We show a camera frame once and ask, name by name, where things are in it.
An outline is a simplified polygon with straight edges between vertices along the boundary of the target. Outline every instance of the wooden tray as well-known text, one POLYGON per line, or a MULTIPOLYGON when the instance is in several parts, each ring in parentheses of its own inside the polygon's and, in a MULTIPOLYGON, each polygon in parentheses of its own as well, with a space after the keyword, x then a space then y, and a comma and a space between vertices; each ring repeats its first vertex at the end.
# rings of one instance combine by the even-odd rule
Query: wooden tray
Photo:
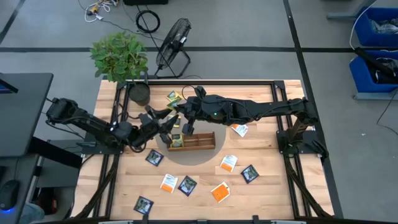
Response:
POLYGON ((192 134, 192 136, 183 136, 184 147, 170 147, 169 151, 189 151, 189 150, 204 150, 215 149, 216 138, 214 132, 204 134, 192 134))

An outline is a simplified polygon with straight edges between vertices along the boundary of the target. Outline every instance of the computer mouse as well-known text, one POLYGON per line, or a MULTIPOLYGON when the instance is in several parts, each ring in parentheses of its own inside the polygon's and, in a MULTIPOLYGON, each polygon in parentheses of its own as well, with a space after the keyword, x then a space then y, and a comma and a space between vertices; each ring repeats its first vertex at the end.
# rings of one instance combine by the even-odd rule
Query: computer mouse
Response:
POLYGON ((0 209, 10 210, 17 203, 19 181, 9 180, 0 188, 0 209))

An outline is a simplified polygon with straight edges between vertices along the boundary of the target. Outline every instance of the gray circle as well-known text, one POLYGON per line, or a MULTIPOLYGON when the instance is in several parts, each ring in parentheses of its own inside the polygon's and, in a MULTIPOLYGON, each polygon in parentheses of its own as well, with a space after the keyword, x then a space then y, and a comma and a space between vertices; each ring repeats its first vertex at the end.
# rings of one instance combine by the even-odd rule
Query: gray circle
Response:
MULTIPOLYGON (((172 134, 181 134, 182 127, 188 121, 183 116, 181 116, 181 124, 179 128, 173 128, 171 131, 172 134)), ((159 135, 156 135, 156 143, 159 147, 159 150, 162 151, 162 154, 169 158, 171 161, 176 162, 181 165, 186 166, 194 166, 199 165, 204 162, 209 161, 211 158, 215 157, 217 153, 223 147, 225 141, 225 134, 226 134, 226 126, 222 124, 213 124, 208 123, 206 121, 195 121, 193 124, 195 130, 193 131, 194 134, 201 134, 201 133, 212 133, 214 132, 216 138, 216 148, 215 149, 206 149, 206 150, 194 150, 194 151, 177 151, 177 152, 170 152, 167 149, 165 143, 162 142, 159 135)))

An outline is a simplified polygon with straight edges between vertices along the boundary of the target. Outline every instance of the computer monitor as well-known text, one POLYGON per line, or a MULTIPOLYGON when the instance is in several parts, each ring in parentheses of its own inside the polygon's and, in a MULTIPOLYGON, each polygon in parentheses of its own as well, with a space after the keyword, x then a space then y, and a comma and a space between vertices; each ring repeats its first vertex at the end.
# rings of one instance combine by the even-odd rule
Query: computer monitor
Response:
POLYGON ((17 93, 18 89, 13 87, 11 84, 0 79, 0 94, 1 93, 17 93))

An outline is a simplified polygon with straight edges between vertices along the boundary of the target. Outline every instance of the concrete floor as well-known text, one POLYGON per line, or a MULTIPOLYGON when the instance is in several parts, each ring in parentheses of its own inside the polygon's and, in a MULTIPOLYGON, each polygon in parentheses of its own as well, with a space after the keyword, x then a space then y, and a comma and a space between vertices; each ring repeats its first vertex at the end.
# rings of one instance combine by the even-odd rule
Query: concrete floor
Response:
MULTIPOLYGON (((0 30, 18 2, 0 3, 0 30)), ((94 2, 81 0, 83 6, 94 2)), ((354 9, 360 2, 290 0, 301 47, 349 47, 352 21, 328 21, 325 16, 328 12, 354 9)), ((398 7, 398 1, 379 0, 376 5, 398 7)), ((155 37, 164 38, 178 18, 189 18, 192 30, 187 47, 294 47, 282 0, 170 0, 168 5, 149 8, 162 21, 155 37)), ((137 9, 126 9, 134 18, 137 9)), ((0 51, 5 47, 90 47, 106 34, 120 31, 104 22, 86 23, 83 14, 76 0, 25 0, 0 43, 0 51)), ((121 27, 137 30, 121 6, 112 8, 110 13, 101 11, 101 15, 121 27)), ((139 39, 148 47, 154 46, 150 39, 139 39)), ((355 35, 353 44, 358 45, 355 35)), ((94 77, 96 69, 89 55, 2 52, 0 72, 52 72, 49 97, 74 99, 93 112, 100 80, 94 77)), ((195 51, 189 55, 192 63, 185 75, 302 80, 295 52, 195 51)), ((150 73, 156 69, 155 56, 155 52, 149 53, 150 73)), ((396 221, 398 137, 376 125, 386 101, 352 100, 356 89, 348 65, 354 57, 351 53, 304 53, 344 217, 396 221)), ((178 56, 172 68, 181 69, 183 63, 183 57, 178 56)), ((168 70, 162 72, 170 75, 168 70)), ((398 103, 393 102, 381 123, 398 130, 397 112, 398 103)), ((44 118, 40 119, 35 135, 41 139, 75 139, 44 125, 44 118)))

